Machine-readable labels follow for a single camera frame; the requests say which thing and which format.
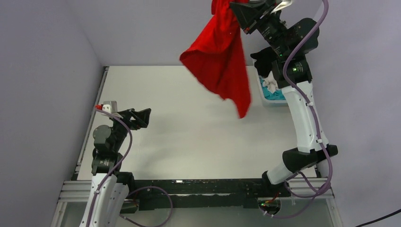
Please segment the red t shirt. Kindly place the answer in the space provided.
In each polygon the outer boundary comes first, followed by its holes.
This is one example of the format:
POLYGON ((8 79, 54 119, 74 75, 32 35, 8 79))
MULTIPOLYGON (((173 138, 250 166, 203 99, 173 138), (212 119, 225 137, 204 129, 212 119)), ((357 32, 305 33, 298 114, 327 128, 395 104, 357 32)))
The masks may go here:
POLYGON ((232 100, 238 117, 244 118, 251 92, 241 29, 230 4, 212 1, 212 18, 179 60, 208 91, 232 100))

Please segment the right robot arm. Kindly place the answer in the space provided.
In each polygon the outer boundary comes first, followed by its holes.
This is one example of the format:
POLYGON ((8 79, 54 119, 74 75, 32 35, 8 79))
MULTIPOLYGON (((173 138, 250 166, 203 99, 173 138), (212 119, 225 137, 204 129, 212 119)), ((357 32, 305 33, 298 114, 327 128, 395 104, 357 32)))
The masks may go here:
POLYGON ((269 47, 255 53, 258 70, 268 69, 282 92, 290 109, 295 126, 297 147, 284 151, 282 161, 274 169, 263 174, 261 192, 272 196, 279 184, 306 168, 338 153, 320 127, 314 105, 312 74, 306 55, 317 48, 319 26, 315 21, 303 18, 291 27, 281 20, 281 11, 291 5, 289 0, 258 0, 249 3, 230 3, 240 28, 251 34, 258 31, 269 47))

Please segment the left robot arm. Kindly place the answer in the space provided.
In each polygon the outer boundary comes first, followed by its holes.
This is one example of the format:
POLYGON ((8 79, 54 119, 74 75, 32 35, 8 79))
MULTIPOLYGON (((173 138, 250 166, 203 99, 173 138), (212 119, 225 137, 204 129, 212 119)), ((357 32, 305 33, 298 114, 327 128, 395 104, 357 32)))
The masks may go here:
POLYGON ((128 154, 121 154, 119 150, 125 138, 129 138, 129 145, 132 145, 132 131, 148 127, 151 109, 135 111, 132 108, 116 112, 107 105, 99 105, 95 110, 107 116, 113 124, 97 126, 92 133, 91 187, 79 225, 112 227, 116 224, 124 200, 136 192, 133 174, 120 171, 122 161, 128 154))

